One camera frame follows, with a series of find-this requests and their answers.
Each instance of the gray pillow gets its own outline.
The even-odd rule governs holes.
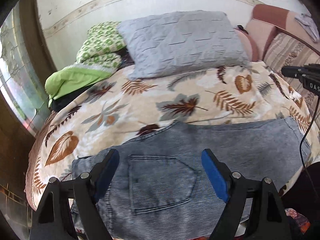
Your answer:
[[[131,80],[249,63],[223,12],[151,15],[121,22],[117,28],[135,62]]]

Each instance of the green fabric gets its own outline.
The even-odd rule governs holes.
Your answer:
[[[106,68],[118,68],[121,64],[121,57],[116,53],[107,53],[100,56],[86,59],[83,64],[92,65],[99,64]]]
[[[45,82],[45,91],[49,95],[49,107],[52,99],[58,99],[81,87],[89,86],[112,75],[112,72],[78,67],[66,67],[53,73]]]
[[[124,48],[125,42],[116,29],[119,22],[105,22],[88,30],[88,39],[77,53],[76,62]]]

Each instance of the blue gripper pad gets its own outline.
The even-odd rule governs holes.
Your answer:
[[[222,199],[225,203],[227,203],[230,197],[228,194],[227,183],[206,150],[202,151],[201,163],[202,167],[207,173],[207,176],[211,182],[211,185],[215,193],[217,194],[217,197]]]
[[[95,182],[96,193],[93,197],[96,202],[106,194],[111,180],[116,173],[116,169],[118,168],[119,160],[119,152],[115,150],[104,169],[101,171],[98,180]]]

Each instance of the gray garment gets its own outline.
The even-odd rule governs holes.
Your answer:
[[[309,34],[314,43],[318,43],[320,41],[318,28],[310,15],[302,13],[297,15],[295,19]]]
[[[105,197],[97,203],[115,238],[193,239],[212,233],[225,203],[217,198],[201,165],[210,148],[231,171],[248,179],[272,178],[279,190],[301,166],[302,136],[290,117],[225,125],[190,125],[175,121],[151,134],[115,146],[120,164]],[[302,146],[304,159],[310,153]],[[73,178],[101,162],[108,149],[72,163]],[[72,216],[81,221],[75,202]],[[249,216],[246,204],[243,219]]]
[[[151,15],[121,22],[117,28],[135,62],[131,80],[249,63],[224,12]]]

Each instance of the leaf-print blanket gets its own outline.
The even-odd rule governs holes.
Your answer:
[[[302,133],[311,121],[304,99],[264,62],[252,62],[251,68],[220,67],[129,81],[133,69],[134,65],[126,67],[97,83],[55,116],[29,185],[31,206],[38,206],[50,177],[71,179],[74,159],[154,132],[176,119],[217,125],[290,115]],[[308,165],[319,156],[318,134],[314,124],[307,136],[312,151]],[[291,188],[300,172],[282,191]]]

